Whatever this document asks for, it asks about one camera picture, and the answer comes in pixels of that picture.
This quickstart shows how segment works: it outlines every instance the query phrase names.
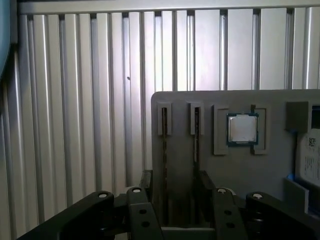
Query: gray plastic panel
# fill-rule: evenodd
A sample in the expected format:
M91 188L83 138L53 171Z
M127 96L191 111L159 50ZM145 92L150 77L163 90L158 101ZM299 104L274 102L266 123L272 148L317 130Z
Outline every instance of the gray plastic panel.
M283 183L284 201L297 212L307 214L309 211L309 190L287 178L283 180Z
M284 200L284 180L294 172L295 138L286 131L288 102L319 105L319 90L157 92L152 107L152 164L154 204L161 215L164 191L163 137L158 135L158 108L170 104L170 135L166 136L167 194L169 212L188 218L194 160L190 106L201 106L205 131L199 134L200 169L216 187L226 187L245 197L261 191ZM259 113L259 144L226 145L226 114Z

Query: corrugated metal wall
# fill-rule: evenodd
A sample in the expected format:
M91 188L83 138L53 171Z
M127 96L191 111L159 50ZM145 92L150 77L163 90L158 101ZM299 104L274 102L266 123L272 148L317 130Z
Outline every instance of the corrugated metal wall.
M1 86L2 240L93 191L138 184L152 168L154 92L319 88L320 7L103 12L91 1L96 12L56 2L52 13L50 4L20 5Z

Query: black plastic part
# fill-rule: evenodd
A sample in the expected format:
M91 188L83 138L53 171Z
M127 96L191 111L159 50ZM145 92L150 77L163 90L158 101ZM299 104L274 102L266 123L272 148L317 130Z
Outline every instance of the black plastic part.
M216 239L247 240L247 231L232 193L228 189L219 188L212 194Z
M141 186L152 191L151 179L152 172L144 172ZM205 171L195 174L193 186L195 202L207 221L205 225L199 221L200 228L163 230L145 188L132 187L116 198L110 192L94 192L18 240L114 240L122 233L129 233L131 240L174 236L199 240L320 239L318 219L266 193L253 192L241 199L227 188L216 188Z
M18 239L100 239L103 235L100 229L112 220L105 217L113 209L113 204L114 195L111 192L91 193Z
M248 194L246 208L263 216L261 235L266 239L320 239L318 219L298 212L264 192Z
M143 188L133 187L126 194L132 239L163 240L161 227L154 208L148 201L146 191Z

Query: screw hole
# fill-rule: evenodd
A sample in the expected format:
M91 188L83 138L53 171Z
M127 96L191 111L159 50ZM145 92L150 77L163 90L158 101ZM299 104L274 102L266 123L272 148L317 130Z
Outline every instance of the screw hole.
M232 223L232 222L227 222L226 223L226 226L230 229L234 229L235 228L235 225Z
M141 225L142 225L142 227L147 228L147 227L149 227L150 222L144 221L144 222L141 223Z
M108 194L106 193L101 193L98 195L99 198L105 198L106 196L108 196Z

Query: qr code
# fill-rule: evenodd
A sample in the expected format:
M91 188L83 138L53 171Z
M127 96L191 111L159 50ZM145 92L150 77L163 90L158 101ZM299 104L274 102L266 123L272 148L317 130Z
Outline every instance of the qr code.
M316 146L316 139L309 137L308 147L314 148Z

